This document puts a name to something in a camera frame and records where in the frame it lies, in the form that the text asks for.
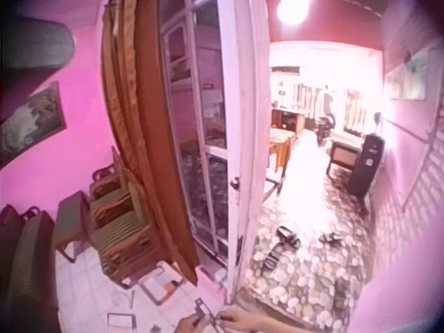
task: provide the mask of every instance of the human hand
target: human hand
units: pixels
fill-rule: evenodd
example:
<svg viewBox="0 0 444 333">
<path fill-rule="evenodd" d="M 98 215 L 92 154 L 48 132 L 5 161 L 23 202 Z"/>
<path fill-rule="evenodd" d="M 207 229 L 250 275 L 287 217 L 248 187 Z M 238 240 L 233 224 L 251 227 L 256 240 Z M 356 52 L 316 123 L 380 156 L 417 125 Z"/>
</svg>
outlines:
<svg viewBox="0 0 444 333">
<path fill-rule="evenodd" d="M 259 331 L 262 319 L 263 317 L 247 311 L 224 311 L 218 315 L 216 324 L 236 331 Z"/>
<path fill-rule="evenodd" d="M 198 314 L 192 314 L 180 319 L 174 333 L 202 333 L 203 329 L 208 325 L 208 321 L 207 316 L 199 320 Z"/>
</svg>

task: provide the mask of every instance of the light bulb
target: light bulb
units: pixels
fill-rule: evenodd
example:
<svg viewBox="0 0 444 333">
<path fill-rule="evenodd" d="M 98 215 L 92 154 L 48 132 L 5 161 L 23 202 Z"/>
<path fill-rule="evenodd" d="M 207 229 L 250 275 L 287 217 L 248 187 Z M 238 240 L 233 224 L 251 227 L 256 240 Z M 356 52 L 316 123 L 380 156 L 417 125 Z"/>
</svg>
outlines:
<svg viewBox="0 0 444 333">
<path fill-rule="evenodd" d="M 289 26 L 295 26 L 307 18 L 310 0 L 281 0 L 277 7 L 280 21 Z"/>
</svg>

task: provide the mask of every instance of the brown curtain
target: brown curtain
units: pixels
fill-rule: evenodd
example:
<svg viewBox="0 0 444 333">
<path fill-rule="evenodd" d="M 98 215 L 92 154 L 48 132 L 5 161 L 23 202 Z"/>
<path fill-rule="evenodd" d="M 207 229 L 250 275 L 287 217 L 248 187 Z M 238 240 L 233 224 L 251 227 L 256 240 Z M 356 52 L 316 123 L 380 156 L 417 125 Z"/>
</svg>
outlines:
<svg viewBox="0 0 444 333">
<path fill-rule="evenodd" d="M 158 1 L 111 1 L 103 16 L 102 77 L 114 137 L 130 178 L 185 277 L 198 265 L 165 102 Z"/>
</svg>

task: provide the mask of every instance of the pebble pattern floor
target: pebble pattern floor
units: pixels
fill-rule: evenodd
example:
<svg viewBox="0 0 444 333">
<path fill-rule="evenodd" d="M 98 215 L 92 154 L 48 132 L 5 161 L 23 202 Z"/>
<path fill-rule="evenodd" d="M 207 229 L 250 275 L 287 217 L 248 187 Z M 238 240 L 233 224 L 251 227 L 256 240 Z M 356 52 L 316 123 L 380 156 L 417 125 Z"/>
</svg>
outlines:
<svg viewBox="0 0 444 333">
<path fill-rule="evenodd" d="M 262 209 L 260 227 L 246 285 L 265 304 L 327 332 L 345 332 L 363 285 L 371 276 L 373 228 L 364 203 L 347 194 L 350 175 L 332 167 L 305 131 L 291 153 L 287 179 L 280 196 L 270 197 Z M 299 250 L 279 246 L 282 253 L 273 271 L 263 260 L 280 242 L 276 230 L 285 225 L 302 242 Z M 339 246 L 322 244 L 326 232 L 341 235 Z"/>
</svg>

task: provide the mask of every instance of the sandal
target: sandal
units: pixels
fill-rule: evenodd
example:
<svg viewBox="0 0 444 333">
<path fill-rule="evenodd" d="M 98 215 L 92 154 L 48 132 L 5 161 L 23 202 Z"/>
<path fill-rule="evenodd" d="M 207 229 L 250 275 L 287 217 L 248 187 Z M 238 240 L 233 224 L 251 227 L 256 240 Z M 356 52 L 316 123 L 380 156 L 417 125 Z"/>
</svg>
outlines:
<svg viewBox="0 0 444 333">
<path fill-rule="evenodd" d="M 282 256 L 281 253 L 276 252 L 276 249 L 279 246 L 283 246 L 283 243 L 277 243 L 276 245 L 274 245 L 274 247 L 270 250 L 270 252 L 268 253 L 268 255 L 266 256 L 266 258 L 264 259 L 264 263 L 262 265 L 262 269 L 269 269 L 270 271 L 274 271 L 274 269 L 276 268 L 276 266 L 278 265 L 278 262 Z"/>
<path fill-rule="evenodd" d="M 340 238 L 339 235 L 337 235 L 335 232 L 330 232 L 328 234 L 322 234 L 319 237 L 319 241 L 321 243 L 327 243 L 327 244 L 336 244 L 341 242 L 342 238 Z"/>
<path fill-rule="evenodd" d="M 301 242 L 298 235 L 287 227 L 284 227 L 283 225 L 279 226 L 277 228 L 277 235 L 293 246 L 296 250 L 300 248 Z"/>
</svg>

